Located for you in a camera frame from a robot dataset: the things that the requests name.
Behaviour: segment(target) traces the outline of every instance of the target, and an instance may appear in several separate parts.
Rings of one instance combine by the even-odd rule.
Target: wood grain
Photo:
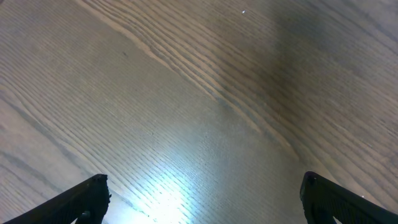
[[[396,9],[4,1],[0,222],[98,172],[106,223],[305,223],[306,170],[398,212]]]

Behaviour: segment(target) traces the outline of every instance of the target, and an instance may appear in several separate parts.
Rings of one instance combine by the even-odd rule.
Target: wooden surface
[[[305,223],[306,170],[398,212],[395,0],[5,0],[0,222],[96,173],[106,223]]]

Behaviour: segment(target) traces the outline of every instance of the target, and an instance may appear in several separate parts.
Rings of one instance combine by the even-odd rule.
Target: black object
[[[76,224],[101,224],[111,197],[107,179],[104,174],[94,175],[5,224],[70,224],[76,219]]]
[[[398,223],[398,215],[314,173],[306,172],[300,198],[308,224]]]

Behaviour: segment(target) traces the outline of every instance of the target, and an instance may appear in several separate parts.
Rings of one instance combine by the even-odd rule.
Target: dark wood grain streak
[[[106,223],[305,223],[309,169],[398,212],[397,6],[4,1],[0,222],[98,172]]]

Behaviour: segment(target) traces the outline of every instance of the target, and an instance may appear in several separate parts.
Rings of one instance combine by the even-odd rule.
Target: brown wooden tabletop
[[[106,223],[306,223],[306,170],[398,212],[395,0],[5,0],[0,222],[97,173]]]

